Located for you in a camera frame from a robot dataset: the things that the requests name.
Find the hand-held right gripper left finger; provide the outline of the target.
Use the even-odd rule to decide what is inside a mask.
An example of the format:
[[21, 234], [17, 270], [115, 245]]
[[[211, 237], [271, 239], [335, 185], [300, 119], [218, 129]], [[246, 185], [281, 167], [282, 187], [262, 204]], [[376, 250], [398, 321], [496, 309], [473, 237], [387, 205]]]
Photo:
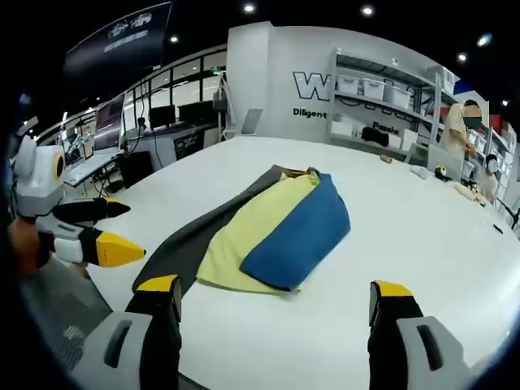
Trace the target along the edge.
[[148, 279], [86, 338], [72, 377], [83, 389], [177, 389], [180, 320], [180, 277]]

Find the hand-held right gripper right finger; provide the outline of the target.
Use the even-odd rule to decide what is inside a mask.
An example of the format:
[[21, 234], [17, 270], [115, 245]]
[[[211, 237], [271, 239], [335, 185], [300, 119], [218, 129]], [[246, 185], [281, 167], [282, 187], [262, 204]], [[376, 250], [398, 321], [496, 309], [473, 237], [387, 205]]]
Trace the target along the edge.
[[370, 283], [369, 328], [370, 389], [464, 389], [472, 381], [462, 344], [406, 287]]

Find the person's left hand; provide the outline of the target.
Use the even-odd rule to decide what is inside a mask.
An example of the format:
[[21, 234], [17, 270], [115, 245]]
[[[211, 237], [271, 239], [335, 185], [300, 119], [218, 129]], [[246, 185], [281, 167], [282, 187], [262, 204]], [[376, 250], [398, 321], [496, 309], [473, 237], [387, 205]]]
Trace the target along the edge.
[[37, 269], [40, 240], [34, 224], [16, 218], [8, 228], [11, 246], [14, 250], [16, 269], [24, 275], [32, 275]]

